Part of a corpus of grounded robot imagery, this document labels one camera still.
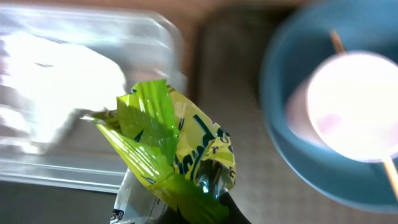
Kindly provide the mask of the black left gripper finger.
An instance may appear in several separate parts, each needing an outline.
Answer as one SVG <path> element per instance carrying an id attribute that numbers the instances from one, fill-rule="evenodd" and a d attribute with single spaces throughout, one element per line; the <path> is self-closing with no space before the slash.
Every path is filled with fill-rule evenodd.
<path id="1" fill-rule="evenodd" d="M 224 219 L 222 224 L 251 224 L 251 222 L 241 213 L 238 206 L 229 193 L 225 193 L 219 197 L 222 205 L 229 209 L 229 217 Z M 158 224 L 190 224 L 178 212 L 171 208 L 166 209 L 165 213 L 158 219 Z"/>

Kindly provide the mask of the green snack wrapper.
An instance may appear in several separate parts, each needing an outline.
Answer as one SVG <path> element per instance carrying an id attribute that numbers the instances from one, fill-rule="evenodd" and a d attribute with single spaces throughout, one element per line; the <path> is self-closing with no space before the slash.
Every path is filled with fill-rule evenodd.
<path id="1" fill-rule="evenodd" d="M 221 223 L 236 181 L 230 135 L 165 80 L 136 83 L 113 111 L 86 115 L 138 181 L 190 223 Z"/>

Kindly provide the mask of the pink cup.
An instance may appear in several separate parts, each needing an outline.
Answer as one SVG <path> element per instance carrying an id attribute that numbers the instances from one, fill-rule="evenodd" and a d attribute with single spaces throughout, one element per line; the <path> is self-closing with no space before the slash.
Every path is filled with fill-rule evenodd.
<path id="1" fill-rule="evenodd" d="M 301 140 L 361 162 L 397 157 L 397 63 L 367 51 L 328 57 L 285 104 Z"/>

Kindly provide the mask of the white paper tissue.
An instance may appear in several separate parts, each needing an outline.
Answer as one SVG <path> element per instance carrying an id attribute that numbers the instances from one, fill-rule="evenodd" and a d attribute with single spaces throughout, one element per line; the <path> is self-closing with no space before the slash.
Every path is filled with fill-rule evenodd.
<path id="1" fill-rule="evenodd" d="M 125 93 L 119 65 L 83 45 L 16 32 L 1 36 L 1 135 L 53 144 L 82 110 L 113 110 Z"/>

